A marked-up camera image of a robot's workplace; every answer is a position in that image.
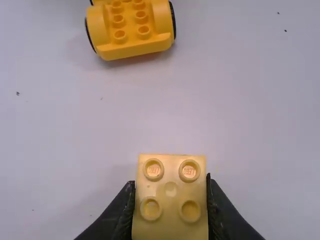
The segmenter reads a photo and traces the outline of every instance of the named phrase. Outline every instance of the yellow brick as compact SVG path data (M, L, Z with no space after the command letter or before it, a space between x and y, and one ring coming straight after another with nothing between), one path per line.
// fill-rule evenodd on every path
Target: yellow brick
M168 0L96 0L86 11L92 47L104 60L167 50L174 42Z
M141 154L132 240L207 240L206 158Z

